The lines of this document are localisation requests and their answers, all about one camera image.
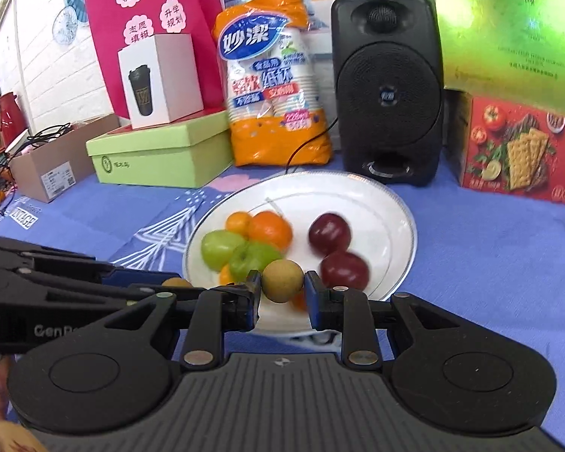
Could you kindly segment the orange tangerine front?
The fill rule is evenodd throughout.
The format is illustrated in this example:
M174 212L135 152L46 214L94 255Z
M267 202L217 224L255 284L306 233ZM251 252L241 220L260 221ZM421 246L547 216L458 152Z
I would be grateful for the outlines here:
M169 288L192 288L192 284L186 279L182 278L165 279L165 281L162 282L161 286Z

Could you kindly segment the orange tangerine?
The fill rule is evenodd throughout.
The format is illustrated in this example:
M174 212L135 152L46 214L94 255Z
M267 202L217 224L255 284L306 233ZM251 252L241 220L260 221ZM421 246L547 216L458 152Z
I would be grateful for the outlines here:
M274 211L262 211L249 221L249 240L267 243L281 252L286 252L293 242L292 226Z
M162 282L161 286L169 288L192 288L192 284L186 279L182 278L165 279L165 281Z

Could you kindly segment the small orange kumquat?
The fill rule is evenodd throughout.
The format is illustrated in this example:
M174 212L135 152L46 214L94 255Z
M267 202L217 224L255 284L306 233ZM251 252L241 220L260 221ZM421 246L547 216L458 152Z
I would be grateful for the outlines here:
M244 238L248 238L252 219L253 216L249 212L233 212L226 219L224 229L231 233L238 234Z

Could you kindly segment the yellow kumquat large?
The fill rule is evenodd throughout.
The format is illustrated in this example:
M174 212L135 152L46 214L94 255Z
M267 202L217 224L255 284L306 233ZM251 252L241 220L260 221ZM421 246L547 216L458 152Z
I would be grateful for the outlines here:
M231 273L231 266L229 264L224 265L218 275L218 284L220 286L228 286L233 284L234 282L235 278Z

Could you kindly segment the green shoe box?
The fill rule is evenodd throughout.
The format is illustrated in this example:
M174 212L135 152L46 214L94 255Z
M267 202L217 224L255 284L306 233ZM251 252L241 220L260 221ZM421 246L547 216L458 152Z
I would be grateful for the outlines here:
M89 140L86 150L103 184L200 188L234 162L223 109L168 125L125 125Z

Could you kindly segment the brown cardboard box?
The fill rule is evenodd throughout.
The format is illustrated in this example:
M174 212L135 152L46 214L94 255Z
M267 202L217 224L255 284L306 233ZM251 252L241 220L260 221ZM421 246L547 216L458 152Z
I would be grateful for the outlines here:
M119 127L116 115L75 122L73 130L10 162L10 170L23 196L50 203L95 172L86 143Z

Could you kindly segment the white ceramic plate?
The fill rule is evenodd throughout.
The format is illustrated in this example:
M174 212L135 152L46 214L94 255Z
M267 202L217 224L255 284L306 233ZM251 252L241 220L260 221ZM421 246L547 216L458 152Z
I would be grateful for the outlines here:
M224 227L236 211L257 214L278 211L293 229L287 257L305 272L317 270L320 257L308 244L308 230L318 216L337 213L349 223L349 250L370 268L364 289L371 300L385 301L396 292L412 267L417 233L413 216L392 190L357 174L342 171L300 171L269 177L216 203L196 223L183 255L183 276L194 286L218 285L218 273L203 262L201 241Z

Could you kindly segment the dark purple plum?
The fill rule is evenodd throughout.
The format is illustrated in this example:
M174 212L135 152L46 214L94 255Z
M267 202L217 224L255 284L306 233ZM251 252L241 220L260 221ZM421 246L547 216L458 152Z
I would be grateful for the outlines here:
M320 279L327 288L345 286L364 290L370 282L370 267L358 255L349 251L334 251L321 260Z
M345 251L352 240L349 223L337 213L327 212L318 216L308 230L310 248L321 256Z

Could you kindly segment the paper cups package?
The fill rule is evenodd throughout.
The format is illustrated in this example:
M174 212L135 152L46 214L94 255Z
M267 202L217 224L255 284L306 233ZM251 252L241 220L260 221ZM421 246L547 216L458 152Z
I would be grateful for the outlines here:
M333 157L304 41L308 23L303 0L251 0L216 17L237 166L323 165Z

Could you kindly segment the red yellow plum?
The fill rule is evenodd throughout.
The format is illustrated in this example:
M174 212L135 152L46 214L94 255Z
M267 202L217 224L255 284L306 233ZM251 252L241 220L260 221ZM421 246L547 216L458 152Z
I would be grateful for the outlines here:
M302 311L302 312L307 311L307 304L306 304L306 297L304 290L300 290L292 297L291 304L298 311Z

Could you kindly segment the brown longan fruit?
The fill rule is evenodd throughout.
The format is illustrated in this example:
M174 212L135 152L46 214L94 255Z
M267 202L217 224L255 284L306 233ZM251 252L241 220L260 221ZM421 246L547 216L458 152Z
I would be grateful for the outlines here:
M262 291L274 303L290 301L304 284L304 272L296 263L288 259L270 262L262 272Z

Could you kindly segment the orange tangerine back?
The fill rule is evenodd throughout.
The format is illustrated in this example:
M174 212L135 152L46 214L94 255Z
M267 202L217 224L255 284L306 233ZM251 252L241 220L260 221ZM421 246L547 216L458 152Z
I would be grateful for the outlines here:
M281 252L286 252L293 242L292 226L274 211L262 211L249 221L249 240L267 243Z

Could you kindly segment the green apple fruit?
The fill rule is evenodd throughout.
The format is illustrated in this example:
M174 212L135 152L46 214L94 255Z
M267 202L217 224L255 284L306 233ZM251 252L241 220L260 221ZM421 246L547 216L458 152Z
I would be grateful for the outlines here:
M229 262L235 249L247 242L242 235L227 230L207 233L201 241L203 262L214 272L219 272Z

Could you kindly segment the pink paper bag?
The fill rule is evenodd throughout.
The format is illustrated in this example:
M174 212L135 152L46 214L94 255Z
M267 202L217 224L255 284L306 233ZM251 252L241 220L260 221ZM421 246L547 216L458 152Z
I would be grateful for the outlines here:
M129 113L118 52L160 34L192 37L199 86L208 107L223 102L222 79L212 29L220 0L84 0L96 56L114 112Z

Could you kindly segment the red cracker box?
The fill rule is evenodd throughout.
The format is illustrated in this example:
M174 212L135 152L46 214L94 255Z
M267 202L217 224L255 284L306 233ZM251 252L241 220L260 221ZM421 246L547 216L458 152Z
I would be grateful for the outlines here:
M463 188L565 204L565 116L447 94L446 152Z

